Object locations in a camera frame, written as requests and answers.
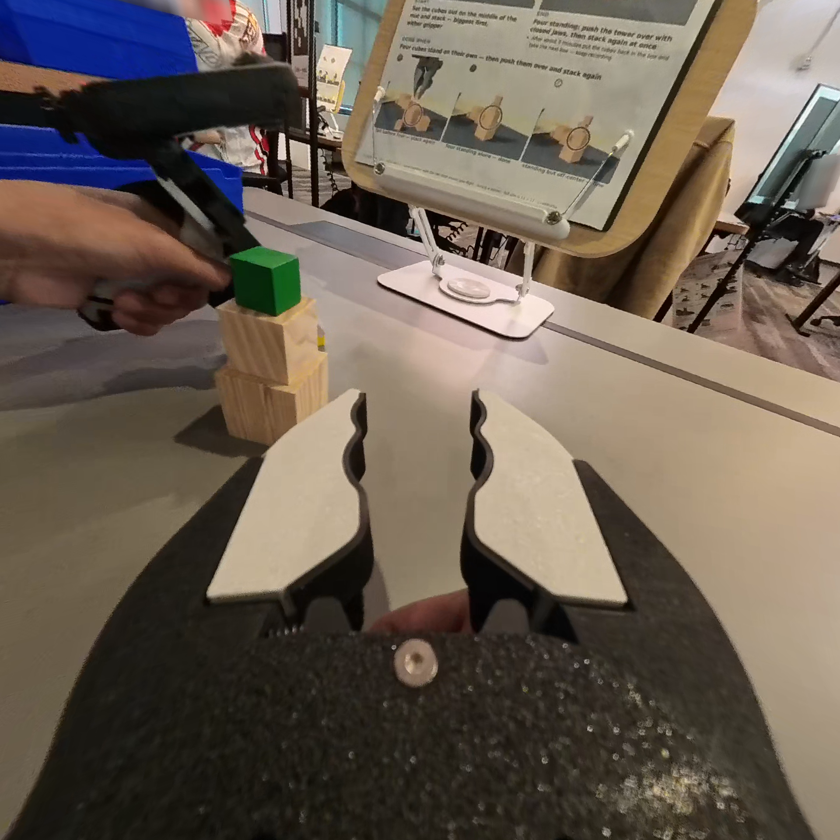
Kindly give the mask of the blue plastic bin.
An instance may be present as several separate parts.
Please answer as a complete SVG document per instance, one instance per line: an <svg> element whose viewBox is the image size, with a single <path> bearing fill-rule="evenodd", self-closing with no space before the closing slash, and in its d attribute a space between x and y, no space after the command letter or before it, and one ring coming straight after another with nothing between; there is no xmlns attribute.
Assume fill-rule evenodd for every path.
<svg viewBox="0 0 840 840"><path fill-rule="evenodd" d="M117 1L2 1L1 58L115 80L197 71L183 17Z"/></svg>
<svg viewBox="0 0 840 840"><path fill-rule="evenodd" d="M172 220L183 220L183 210L157 182L145 157L113 158L102 154L89 140L86 134L80 134L77 143L69 143L51 128L2 124L2 180L45 182L132 194L142 197ZM108 149L121 154L141 150L149 152L153 146L163 142L177 144L173 138L164 140L161 136L137 135L131 139L121 138L119 142L114 138ZM212 156L189 151L186 154L242 214L242 171L236 165Z"/></svg>

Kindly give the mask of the person's left hand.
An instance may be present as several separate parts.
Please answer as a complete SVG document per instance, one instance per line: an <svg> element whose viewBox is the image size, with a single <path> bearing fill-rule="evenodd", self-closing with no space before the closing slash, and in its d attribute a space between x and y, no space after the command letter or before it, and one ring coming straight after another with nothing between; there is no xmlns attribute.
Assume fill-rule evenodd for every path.
<svg viewBox="0 0 840 840"><path fill-rule="evenodd" d="M99 280L148 280L113 299L118 329L151 336L224 291L222 262L181 241L175 220L144 198L45 182L1 183L2 299L77 310Z"/></svg>

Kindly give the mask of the medium plain wooden cube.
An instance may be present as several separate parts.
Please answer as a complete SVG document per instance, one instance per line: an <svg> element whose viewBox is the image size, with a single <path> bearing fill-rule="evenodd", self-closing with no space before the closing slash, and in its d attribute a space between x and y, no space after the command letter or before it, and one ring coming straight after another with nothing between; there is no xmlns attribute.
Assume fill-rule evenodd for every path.
<svg viewBox="0 0 840 840"><path fill-rule="evenodd" d="M326 359L319 348L319 313L312 298L302 298L278 316L243 308L235 301L215 312L227 362L244 374L290 385Z"/></svg>

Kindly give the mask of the beige coat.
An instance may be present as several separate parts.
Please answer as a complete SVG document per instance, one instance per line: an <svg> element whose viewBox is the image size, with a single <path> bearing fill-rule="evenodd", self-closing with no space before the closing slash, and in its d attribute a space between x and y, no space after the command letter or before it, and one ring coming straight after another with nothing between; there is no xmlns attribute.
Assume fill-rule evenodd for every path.
<svg viewBox="0 0 840 840"><path fill-rule="evenodd" d="M653 319L718 220L729 190L735 138L734 119L707 117L654 221L635 242L597 259L538 246L532 278Z"/></svg>

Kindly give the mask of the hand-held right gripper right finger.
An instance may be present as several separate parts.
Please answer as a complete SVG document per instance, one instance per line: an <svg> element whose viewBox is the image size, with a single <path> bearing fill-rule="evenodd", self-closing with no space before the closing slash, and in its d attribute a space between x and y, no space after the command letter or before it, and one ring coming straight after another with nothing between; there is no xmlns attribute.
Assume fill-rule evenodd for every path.
<svg viewBox="0 0 840 840"><path fill-rule="evenodd" d="M473 633L574 636L568 608L622 615L629 595L570 452L479 388L460 542Z"/></svg>

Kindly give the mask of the small green wooden cube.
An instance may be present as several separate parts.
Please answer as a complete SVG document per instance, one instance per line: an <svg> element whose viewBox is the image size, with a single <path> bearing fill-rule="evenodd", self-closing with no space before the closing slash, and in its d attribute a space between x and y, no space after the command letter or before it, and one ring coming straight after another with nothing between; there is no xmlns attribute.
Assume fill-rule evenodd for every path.
<svg viewBox="0 0 840 840"><path fill-rule="evenodd" d="M241 308L277 317L301 302L298 257L257 246L231 255L229 265Z"/></svg>

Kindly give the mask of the black tag board stand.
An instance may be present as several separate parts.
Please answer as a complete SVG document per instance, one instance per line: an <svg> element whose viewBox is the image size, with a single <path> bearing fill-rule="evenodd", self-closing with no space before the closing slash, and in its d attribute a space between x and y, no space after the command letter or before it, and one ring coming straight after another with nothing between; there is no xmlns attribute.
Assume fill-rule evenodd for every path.
<svg viewBox="0 0 840 840"><path fill-rule="evenodd" d="M287 58L302 90L301 126L283 135L285 162L290 172L306 170L311 204L320 207L335 194L335 163L340 156L341 138L332 105L319 99L319 25L314 1L286 2Z"/></svg>

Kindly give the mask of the large display screen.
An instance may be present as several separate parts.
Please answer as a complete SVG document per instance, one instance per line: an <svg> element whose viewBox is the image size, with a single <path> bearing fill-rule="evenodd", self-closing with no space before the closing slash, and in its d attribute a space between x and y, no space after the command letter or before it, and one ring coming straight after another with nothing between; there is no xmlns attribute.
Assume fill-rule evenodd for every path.
<svg viewBox="0 0 840 840"><path fill-rule="evenodd" d="M817 85L735 215L744 220L771 207L810 153L836 153L838 141L839 90Z"/></svg>

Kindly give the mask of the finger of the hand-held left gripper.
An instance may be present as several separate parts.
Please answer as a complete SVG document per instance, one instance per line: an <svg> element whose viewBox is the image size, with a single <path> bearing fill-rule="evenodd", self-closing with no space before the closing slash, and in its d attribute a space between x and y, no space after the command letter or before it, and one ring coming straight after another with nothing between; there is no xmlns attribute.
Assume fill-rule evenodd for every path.
<svg viewBox="0 0 840 840"><path fill-rule="evenodd" d="M198 259L196 307L217 308L235 295L231 266L217 259Z"/></svg>
<svg viewBox="0 0 840 840"><path fill-rule="evenodd" d="M245 217L177 141L152 142L152 171L186 215L213 232L235 264L259 265L263 256Z"/></svg>

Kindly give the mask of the black tripod stand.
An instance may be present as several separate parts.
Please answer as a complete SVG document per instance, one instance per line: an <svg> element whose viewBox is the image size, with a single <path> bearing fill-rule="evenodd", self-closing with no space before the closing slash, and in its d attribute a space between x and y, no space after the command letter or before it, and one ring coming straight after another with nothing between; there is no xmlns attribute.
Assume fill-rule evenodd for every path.
<svg viewBox="0 0 840 840"><path fill-rule="evenodd" d="M710 294L707 302L699 310L689 327L686 329L688 334L696 333L704 320L709 316L712 310L717 306L719 300L727 292L729 285L736 279L740 268L744 262L749 258L754 251L755 246L762 239L765 231L781 217L781 211L784 205L800 188L801 184L807 182L809 186L813 183L823 182L827 184L828 181L837 181L836 175L826 175L828 169L838 160L837 154L829 154L824 150L809 150L801 155L801 159L795 164L794 169L788 178L784 189L778 195L777 200L767 210L759 222L750 229L747 236L746 245L744 246L740 256L731 264L727 274L719 280Z"/></svg>

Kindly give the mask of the printed leaflet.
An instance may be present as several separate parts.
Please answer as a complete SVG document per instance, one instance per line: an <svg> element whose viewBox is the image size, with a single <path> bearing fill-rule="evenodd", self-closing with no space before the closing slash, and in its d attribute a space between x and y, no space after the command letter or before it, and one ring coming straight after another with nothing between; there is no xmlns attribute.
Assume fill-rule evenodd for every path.
<svg viewBox="0 0 840 840"><path fill-rule="evenodd" d="M738 260L741 248L728 248L716 253L705 253L694 258L679 276L673 292L673 301L665 319L668 326L687 331L690 324L706 306L708 299L731 266ZM715 306L703 318L697 333L720 338L736 333L742 326L743 266L726 285Z"/></svg>

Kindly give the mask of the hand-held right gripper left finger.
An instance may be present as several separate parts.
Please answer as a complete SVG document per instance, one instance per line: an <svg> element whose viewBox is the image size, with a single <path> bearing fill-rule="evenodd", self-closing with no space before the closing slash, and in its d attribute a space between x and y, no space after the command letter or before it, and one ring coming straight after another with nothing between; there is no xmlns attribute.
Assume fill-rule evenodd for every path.
<svg viewBox="0 0 840 840"><path fill-rule="evenodd" d="M375 566L362 487L366 396L349 389L270 446L206 589L214 606L279 606L290 628L339 613L364 625Z"/></svg>

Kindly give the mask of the person's right hand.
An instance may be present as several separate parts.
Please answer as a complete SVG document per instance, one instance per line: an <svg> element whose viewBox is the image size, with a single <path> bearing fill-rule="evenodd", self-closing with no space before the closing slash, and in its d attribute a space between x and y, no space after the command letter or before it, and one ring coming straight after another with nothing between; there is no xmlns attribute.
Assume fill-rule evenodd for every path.
<svg viewBox="0 0 840 840"><path fill-rule="evenodd" d="M377 619L372 634L468 634L472 632L467 589L402 606Z"/></svg>

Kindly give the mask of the wooden shelf board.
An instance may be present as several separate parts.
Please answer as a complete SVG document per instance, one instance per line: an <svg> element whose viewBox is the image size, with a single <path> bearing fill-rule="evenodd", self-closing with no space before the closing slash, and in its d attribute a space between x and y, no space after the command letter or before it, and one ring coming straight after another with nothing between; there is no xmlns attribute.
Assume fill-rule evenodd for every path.
<svg viewBox="0 0 840 840"><path fill-rule="evenodd" d="M87 84L105 81L104 78L87 76L71 71L54 70L2 60L1 91L35 93L46 89L57 95L63 91L83 88Z"/></svg>

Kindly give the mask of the large plain wooden cube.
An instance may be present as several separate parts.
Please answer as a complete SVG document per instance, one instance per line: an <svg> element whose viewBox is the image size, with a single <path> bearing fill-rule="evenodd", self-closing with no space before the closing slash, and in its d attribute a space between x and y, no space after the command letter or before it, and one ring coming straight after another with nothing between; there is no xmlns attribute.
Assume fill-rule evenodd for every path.
<svg viewBox="0 0 840 840"><path fill-rule="evenodd" d="M230 436L271 446L328 403L328 355L319 353L314 365L288 385L246 374L230 364L215 373L214 381Z"/></svg>

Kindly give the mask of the printed instruction sheet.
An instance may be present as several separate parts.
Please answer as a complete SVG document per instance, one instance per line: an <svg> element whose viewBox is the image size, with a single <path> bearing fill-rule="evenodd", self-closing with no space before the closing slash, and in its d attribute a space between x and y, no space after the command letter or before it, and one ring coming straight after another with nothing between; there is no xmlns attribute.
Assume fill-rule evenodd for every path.
<svg viewBox="0 0 840 840"><path fill-rule="evenodd" d="M404 2L356 160L454 214L607 230L720 2Z"/></svg>

